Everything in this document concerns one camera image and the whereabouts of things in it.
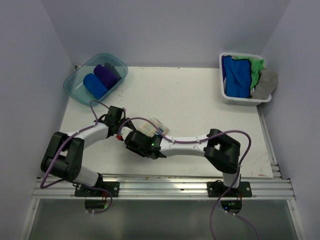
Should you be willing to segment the patterned white cloth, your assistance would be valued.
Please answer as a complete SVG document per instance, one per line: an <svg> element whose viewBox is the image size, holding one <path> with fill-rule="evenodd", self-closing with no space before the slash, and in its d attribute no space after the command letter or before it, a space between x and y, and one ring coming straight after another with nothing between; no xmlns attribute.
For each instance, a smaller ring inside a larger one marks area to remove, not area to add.
<svg viewBox="0 0 320 240"><path fill-rule="evenodd" d="M138 130L143 134L153 137L154 135L167 135L169 133L169 128L160 122L157 118L149 118L150 122L146 121Z"/></svg>

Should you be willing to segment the blue towel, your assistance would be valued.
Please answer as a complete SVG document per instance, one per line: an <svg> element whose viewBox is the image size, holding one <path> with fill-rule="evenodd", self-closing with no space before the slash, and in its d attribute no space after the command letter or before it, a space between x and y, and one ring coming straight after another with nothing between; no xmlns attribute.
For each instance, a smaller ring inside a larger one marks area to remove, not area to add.
<svg viewBox="0 0 320 240"><path fill-rule="evenodd" d="M107 88L93 73L89 73L84 77L83 85L97 100L108 92Z"/></svg>

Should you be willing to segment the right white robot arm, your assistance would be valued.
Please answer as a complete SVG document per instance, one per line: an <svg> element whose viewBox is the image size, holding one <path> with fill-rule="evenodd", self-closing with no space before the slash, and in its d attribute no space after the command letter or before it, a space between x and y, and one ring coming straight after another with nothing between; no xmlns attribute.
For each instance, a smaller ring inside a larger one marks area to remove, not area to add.
<svg viewBox="0 0 320 240"><path fill-rule="evenodd" d="M213 137L220 133L218 129L211 129L209 134L196 137L147 136L141 131L123 127L119 139L124 141L128 150L153 160L172 156L206 158L222 173L223 192L232 197L241 190L238 174L241 144L226 134Z"/></svg>

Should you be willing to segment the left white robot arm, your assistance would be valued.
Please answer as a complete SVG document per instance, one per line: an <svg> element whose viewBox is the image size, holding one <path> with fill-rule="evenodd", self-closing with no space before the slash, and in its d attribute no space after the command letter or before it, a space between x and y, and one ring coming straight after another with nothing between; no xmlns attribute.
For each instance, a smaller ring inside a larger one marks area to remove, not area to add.
<svg viewBox="0 0 320 240"><path fill-rule="evenodd" d="M92 196L101 195L104 190L103 177L82 165L83 152L96 142L116 135L121 125L134 130L131 123L125 123L127 119L123 108L110 106L108 112L96 117L90 126L75 132L55 132L40 165L44 172L40 188L67 181L82 185Z"/></svg>

